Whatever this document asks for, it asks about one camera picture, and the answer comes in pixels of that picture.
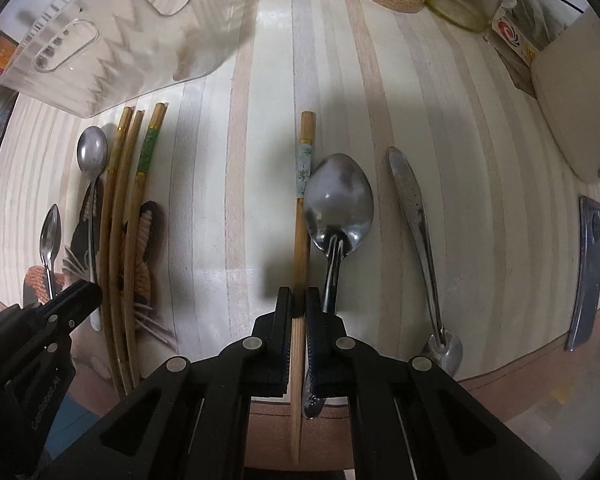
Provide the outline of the floral band wooden chopstick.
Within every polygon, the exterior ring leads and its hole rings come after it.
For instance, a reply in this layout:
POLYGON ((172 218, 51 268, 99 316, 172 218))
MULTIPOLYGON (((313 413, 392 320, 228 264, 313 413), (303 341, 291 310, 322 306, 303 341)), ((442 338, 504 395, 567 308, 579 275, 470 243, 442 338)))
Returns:
POLYGON ((306 280, 309 273, 310 242, 303 213, 303 196, 311 175, 312 148, 315 136, 315 114, 301 113, 296 157, 296 218, 294 219, 294 313, 291 322, 290 348, 290 457, 294 465, 300 462, 302 430, 302 392, 306 366, 306 280))

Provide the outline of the steel spoon bowl down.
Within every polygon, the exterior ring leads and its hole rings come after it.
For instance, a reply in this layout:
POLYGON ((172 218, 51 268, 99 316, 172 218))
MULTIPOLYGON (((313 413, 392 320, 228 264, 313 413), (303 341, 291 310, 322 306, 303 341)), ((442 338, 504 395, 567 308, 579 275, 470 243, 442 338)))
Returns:
POLYGON ((446 374, 455 377, 463 361, 464 348, 460 337, 447 330, 442 321, 436 267, 434 266, 434 255, 432 254, 422 192, 420 192, 410 163, 398 148, 390 146, 387 150, 387 159, 396 195, 403 218, 411 232, 425 284, 432 334, 422 352, 436 362, 446 374))

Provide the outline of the red white seasoning packet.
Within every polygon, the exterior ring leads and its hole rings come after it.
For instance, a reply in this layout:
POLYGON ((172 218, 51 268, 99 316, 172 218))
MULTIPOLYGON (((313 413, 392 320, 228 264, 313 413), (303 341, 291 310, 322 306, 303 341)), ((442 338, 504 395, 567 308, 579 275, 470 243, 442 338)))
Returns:
POLYGON ((532 64, 540 49, 524 34, 505 9, 499 8, 495 12, 491 27, 524 64, 532 64))

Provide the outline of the steel spoon patterned handle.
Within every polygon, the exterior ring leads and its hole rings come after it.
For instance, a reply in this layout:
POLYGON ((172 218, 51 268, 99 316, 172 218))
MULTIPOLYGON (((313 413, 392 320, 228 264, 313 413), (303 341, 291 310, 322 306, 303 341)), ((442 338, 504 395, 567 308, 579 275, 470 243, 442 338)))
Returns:
POLYGON ((310 239, 327 258, 323 312, 336 312, 340 266, 360 247, 374 218, 370 182, 358 163, 342 153, 326 157, 304 191, 304 218, 310 239))

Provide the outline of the clear plastic utensil basket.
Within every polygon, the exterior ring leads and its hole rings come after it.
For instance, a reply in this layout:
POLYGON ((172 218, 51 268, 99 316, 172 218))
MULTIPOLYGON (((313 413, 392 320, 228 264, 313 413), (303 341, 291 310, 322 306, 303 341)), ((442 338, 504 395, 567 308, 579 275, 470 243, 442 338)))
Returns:
POLYGON ((3 86, 81 118, 210 75, 237 49, 248 0, 54 0, 3 86))

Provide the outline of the white pink electric kettle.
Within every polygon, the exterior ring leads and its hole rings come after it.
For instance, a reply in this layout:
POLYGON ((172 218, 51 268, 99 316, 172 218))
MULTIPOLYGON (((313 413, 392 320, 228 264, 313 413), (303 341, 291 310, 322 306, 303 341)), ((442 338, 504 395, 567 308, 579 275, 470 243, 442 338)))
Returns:
POLYGON ((573 172, 600 182, 600 18, 582 13, 531 64, 536 98, 573 172))

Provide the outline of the blue smartphone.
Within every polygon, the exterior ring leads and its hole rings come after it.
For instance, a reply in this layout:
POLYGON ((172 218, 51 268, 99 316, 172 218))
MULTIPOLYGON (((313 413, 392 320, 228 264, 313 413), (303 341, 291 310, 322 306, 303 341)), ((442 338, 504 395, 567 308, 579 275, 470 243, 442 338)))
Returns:
POLYGON ((600 202, 579 197, 579 266, 576 300, 565 350, 573 352, 592 336, 600 300, 600 202))

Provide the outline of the small steel spoon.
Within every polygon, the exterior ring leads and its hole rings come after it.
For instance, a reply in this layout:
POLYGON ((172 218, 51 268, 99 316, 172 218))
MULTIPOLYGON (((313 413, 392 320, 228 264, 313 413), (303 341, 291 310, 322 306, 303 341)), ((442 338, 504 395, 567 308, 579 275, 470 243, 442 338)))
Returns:
POLYGON ((40 242, 38 243, 38 254, 43 265, 46 290, 48 298, 53 299, 56 295, 54 263, 58 256, 61 243, 61 221, 59 208, 56 204, 50 206, 43 221, 40 242))

